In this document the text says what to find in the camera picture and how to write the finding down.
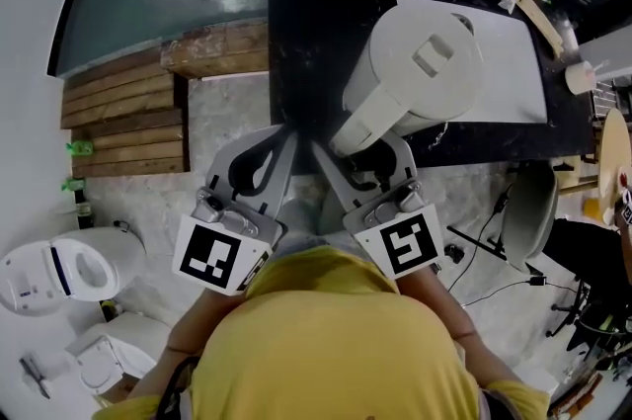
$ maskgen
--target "round wooden table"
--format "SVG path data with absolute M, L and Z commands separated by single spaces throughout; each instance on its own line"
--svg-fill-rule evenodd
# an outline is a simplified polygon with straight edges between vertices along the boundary
M 619 173 L 621 168 L 630 176 L 632 147 L 628 127 L 618 109 L 612 109 L 605 117 L 599 148 L 599 212 L 607 225 L 614 223 L 614 205 L 619 199 Z

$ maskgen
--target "yellow shirt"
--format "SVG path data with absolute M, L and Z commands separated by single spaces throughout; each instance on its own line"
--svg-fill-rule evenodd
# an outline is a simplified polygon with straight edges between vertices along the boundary
M 548 395 L 501 381 L 524 420 Z M 194 418 L 477 419 L 479 388 L 447 330 L 372 265 L 329 247 L 269 264 L 209 338 L 191 384 Z M 150 418 L 159 397 L 95 420 Z

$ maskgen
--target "white cup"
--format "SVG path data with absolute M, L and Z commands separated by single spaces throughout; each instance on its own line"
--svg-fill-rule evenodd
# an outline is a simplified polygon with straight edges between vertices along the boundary
M 566 67 L 566 84 L 574 95 L 580 95 L 596 88 L 596 75 L 593 66 L 583 61 Z

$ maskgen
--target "toilet bowl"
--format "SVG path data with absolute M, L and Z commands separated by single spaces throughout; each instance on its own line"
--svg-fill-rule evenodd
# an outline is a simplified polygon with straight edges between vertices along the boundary
M 21 315 L 42 316 L 67 297 L 112 298 L 140 272 L 144 254 L 138 237 L 114 227 L 26 244 L 0 261 L 0 303 Z
M 158 362 L 170 331 L 158 320 L 125 312 L 88 329 L 66 352 L 83 385 L 99 395 L 117 384 L 123 374 L 144 377 Z

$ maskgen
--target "person's arm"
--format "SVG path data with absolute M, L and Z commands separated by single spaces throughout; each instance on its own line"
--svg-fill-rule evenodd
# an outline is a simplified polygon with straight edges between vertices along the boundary
M 200 353 L 221 320 L 241 302 L 241 295 L 230 297 L 204 290 L 171 330 L 158 363 L 138 382 L 128 399 L 162 395 L 176 366 L 187 357 Z
M 465 350 L 465 367 L 481 387 L 501 380 L 520 379 L 494 355 L 476 332 L 474 323 L 443 286 L 430 267 L 397 280 L 402 295 L 429 307 L 443 322 L 451 338 Z
M 621 252 L 623 254 L 623 264 L 628 283 L 632 285 L 632 238 L 630 237 L 630 226 L 619 211 L 615 218 L 616 226 L 621 231 Z

